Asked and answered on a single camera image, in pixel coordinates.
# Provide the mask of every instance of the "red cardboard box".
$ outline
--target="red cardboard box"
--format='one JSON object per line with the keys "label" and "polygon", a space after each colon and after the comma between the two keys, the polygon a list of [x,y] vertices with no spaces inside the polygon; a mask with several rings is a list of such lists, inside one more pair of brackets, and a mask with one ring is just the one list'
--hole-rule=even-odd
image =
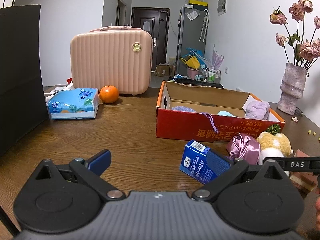
{"label": "red cardboard box", "polygon": [[[260,99],[246,92],[163,81],[156,106],[156,136],[212,142],[230,141],[238,132],[254,138],[268,128],[281,132],[285,122],[272,109],[266,121],[244,118],[245,108],[254,100]],[[175,106],[187,106],[197,113],[171,110]],[[237,117],[217,115],[222,110]],[[201,112],[212,115],[218,134]]]}

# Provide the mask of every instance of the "wooden table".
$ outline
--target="wooden table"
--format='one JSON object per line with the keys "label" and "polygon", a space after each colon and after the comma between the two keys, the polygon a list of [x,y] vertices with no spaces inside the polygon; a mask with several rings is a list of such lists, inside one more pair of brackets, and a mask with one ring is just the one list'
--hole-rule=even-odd
{"label": "wooden table", "polygon": [[[13,201],[38,163],[46,158],[66,164],[76,157],[89,158],[104,148],[112,152],[111,167],[102,178],[128,193],[130,190],[174,191],[189,193],[201,186],[179,171],[186,141],[156,138],[156,101],[159,89],[150,88],[139,96],[121,96],[117,104],[100,105],[95,120],[45,121],[21,139],[0,160],[0,204],[14,220]],[[298,123],[277,110],[286,120],[283,133],[294,150],[318,155],[320,133],[306,117]],[[227,154],[226,142],[206,143]],[[315,226],[316,194],[305,199],[305,212],[298,232],[307,239],[319,239]],[[0,225],[0,239],[11,236]]]}

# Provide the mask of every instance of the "stuffed toy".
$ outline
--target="stuffed toy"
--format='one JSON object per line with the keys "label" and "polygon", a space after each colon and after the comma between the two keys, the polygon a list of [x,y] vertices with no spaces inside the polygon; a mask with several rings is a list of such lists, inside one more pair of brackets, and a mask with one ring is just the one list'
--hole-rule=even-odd
{"label": "stuffed toy", "polygon": [[272,135],[268,132],[262,132],[257,141],[261,145],[261,151],[258,159],[258,164],[263,164],[265,157],[287,157],[293,154],[291,144],[287,136],[283,133]]}

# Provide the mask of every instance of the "lavender towel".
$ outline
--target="lavender towel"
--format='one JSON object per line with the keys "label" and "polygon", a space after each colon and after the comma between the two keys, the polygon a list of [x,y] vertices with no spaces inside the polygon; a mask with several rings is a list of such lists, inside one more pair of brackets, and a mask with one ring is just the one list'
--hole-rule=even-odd
{"label": "lavender towel", "polygon": [[247,105],[245,118],[266,120],[270,113],[270,105],[266,101],[253,101]]}

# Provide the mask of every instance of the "green stem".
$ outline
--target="green stem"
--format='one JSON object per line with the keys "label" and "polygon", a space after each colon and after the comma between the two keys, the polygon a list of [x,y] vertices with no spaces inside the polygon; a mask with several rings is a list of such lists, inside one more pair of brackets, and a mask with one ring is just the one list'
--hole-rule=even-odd
{"label": "green stem", "polygon": [[307,69],[308,63],[309,63],[309,61],[306,61],[303,68]]}
{"label": "green stem", "polygon": [[286,26],[285,24],[284,24],[284,27],[285,27],[285,29],[287,30],[288,34],[289,34],[289,39],[290,39],[290,42],[291,42],[291,44],[292,44],[292,49],[293,49],[293,58],[294,58],[293,63],[295,63],[296,57],[295,57],[295,50],[294,50],[294,47],[293,47],[293,43],[292,43],[292,40],[291,40],[291,35],[290,35],[290,33],[289,33],[289,31],[288,31],[288,28],[287,28],[287,26]]}
{"label": "green stem", "polygon": [[317,61],[317,59],[318,59],[318,57],[316,58],[316,60],[312,64],[310,64],[310,66],[307,68],[307,70]]}
{"label": "green stem", "polygon": [[287,56],[287,60],[288,60],[288,62],[289,62],[288,54],[287,54],[287,51],[285,50],[285,45],[283,45],[283,47],[284,47],[285,55]]}
{"label": "green stem", "polygon": [[[298,36],[298,33],[299,33],[299,22],[297,21],[298,23],[298,28],[297,28],[297,36]],[[296,52],[295,52],[295,57],[298,56],[298,40],[296,42]]]}
{"label": "green stem", "polygon": [[312,35],[310,43],[312,42],[313,36],[315,36],[316,30],[317,30],[317,28],[315,28],[315,31],[313,32],[313,35]]}
{"label": "green stem", "polygon": [[301,39],[300,44],[303,43],[303,36],[304,36],[304,17],[303,17],[303,22],[302,22],[302,39]]}

